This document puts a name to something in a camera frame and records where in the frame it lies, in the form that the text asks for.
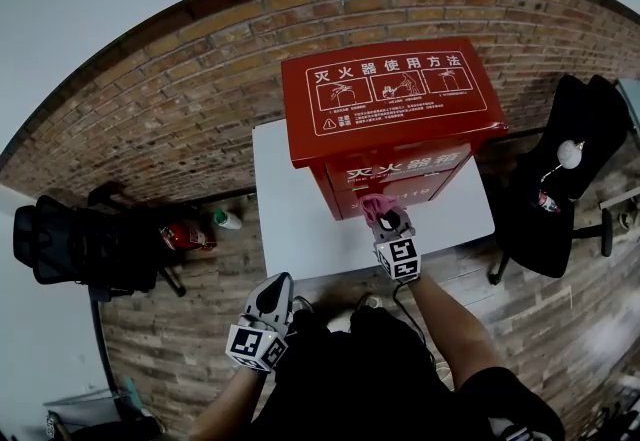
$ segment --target fire extinguisher cabinet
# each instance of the fire extinguisher cabinet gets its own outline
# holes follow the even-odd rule
[[[429,201],[488,138],[506,135],[466,38],[345,48],[282,63],[291,162],[309,167],[334,218],[366,194]]]

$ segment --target small bottle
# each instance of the small bottle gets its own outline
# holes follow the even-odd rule
[[[227,212],[222,208],[218,208],[213,213],[213,222],[215,222],[221,228],[227,229],[240,229],[242,227],[242,221],[231,212]]]
[[[538,205],[547,212],[560,213],[560,208],[558,208],[556,202],[542,191],[538,194]]]

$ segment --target chair wheel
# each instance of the chair wheel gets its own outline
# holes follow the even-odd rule
[[[489,283],[491,283],[494,286],[497,285],[500,281],[502,281],[502,278],[500,277],[499,274],[489,273],[487,278],[489,279]]]

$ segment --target instruction diagram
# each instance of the instruction diagram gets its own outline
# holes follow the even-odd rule
[[[430,93],[470,91],[473,89],[464,68],[423,69],[422,75]]]
[[[307,68],[316,135],[486,110],[463,52],[363,56]]]
[[[366,78],[352,78],[316,86],[320,110],[333,110],[358,103],[370,103],[371,91]]]
[[[371,83],[377,101],[425,94],[424,84],[417,71],[402,71],[372,76]]]

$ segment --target white table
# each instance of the white table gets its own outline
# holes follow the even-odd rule
[[[258,209],[267,275],[293,279],[378,265],[362,217],[336,221],[309,169],[294,169],[284,120],[253,130]],[[471,158],[433,201],[407,208],[422,254],[493,233],[478,167]]]

